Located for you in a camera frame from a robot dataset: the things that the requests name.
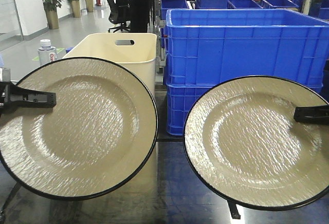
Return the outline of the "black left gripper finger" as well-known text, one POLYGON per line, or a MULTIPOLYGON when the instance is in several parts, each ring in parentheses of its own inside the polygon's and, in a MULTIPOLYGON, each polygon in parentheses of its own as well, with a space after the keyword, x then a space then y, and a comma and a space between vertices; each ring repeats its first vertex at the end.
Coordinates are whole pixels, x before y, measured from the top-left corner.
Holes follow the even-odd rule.
POLYGON ((21 88, 11 82, 10 68, 1 67, 1 114, 13 113, 18 107, 53 108, 56 104, 55 93, 21 88))

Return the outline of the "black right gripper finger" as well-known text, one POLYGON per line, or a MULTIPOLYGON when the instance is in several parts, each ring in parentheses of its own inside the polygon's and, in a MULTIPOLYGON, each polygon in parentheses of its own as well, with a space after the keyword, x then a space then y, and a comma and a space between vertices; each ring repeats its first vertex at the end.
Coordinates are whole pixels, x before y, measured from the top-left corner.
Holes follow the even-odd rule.
POLYGON ((294 120, 308 124, 328 124, 328 105, 296 107, 294 120))

